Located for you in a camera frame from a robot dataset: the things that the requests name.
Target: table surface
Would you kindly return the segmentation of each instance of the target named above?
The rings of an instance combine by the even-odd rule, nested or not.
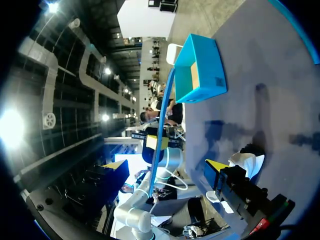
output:
[[[266,158],[255,183],[268,189],[269,199],[282,194],[293,200],[296,206],[283,224],[296,224],[317,192],[320,156],[290,138],[320,130],[320,66],[267,0],[247,0],[213,38],[228,92],[185,105],[186,171],[205,194],[205,159],[228,164],[246,144],[262,146]],[[213,206],[240,235],[246,222],[225,213],[220,203]]]

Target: man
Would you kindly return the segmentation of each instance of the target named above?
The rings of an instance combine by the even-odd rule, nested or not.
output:
[[[140,114],[140,120],[144,123],[149,122],[153,119],[159,121],[160,109],[162,105],[162,100],[157,102],[156,109],[154,111],[146,110]],[[183,106],[182,103],[176,104],[174,99],[169,100],[168,107],[166,108],[166,118],[164,120],[165,124],[180,125],[183,120]]]

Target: cyan box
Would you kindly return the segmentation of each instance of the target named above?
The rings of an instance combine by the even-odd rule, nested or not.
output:
[[[191,66],[196,63],[199,86],[193,89]],[[175,100],[197,103],[227,92],[219,50],[214,39],[190,34],[175,64]]]

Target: white duct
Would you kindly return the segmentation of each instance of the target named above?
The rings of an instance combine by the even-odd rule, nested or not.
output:
[[[134,109],[135,105],[131,101],[127,100],[120,94],[115,93],[114,91],[107,88],[106,86],[104,86],[103,84],[101,84],[100,82],[92,78],[91,76],[87,75],[86,71],[87,71],[90,54],[93,54],[98,60],[101,60],[103,56],[99,53],[99,51],[95,48],[95,46],[90,43],[90,40],[80,28],[73,28],[71,30],[83,42],[85,46],[85,50],[84,50],[81,63],[80,63],[80,68],[79,68],[79,78],[82,84],[97,91],[100,94],[107,96],[108,98],[118,101],[123,106],[126,106],[130,109]]]
[[[42,101],[42,117],[44,118],[47,114],[53,112],[58,59],[52,52],[36,43],[30,37],[24,39],[18,52],[48,67]]]

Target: concrete floor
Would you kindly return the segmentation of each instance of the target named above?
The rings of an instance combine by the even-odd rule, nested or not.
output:
[[[179,0],[168,41],[161,41],[159,81],[165,83],[172,65],[166,61],[169,43],[183,45],[189,34],[211,38],[245,0]],[[220,227],[226,222],[205,196],[201,199],[206,220],[214,218]]]

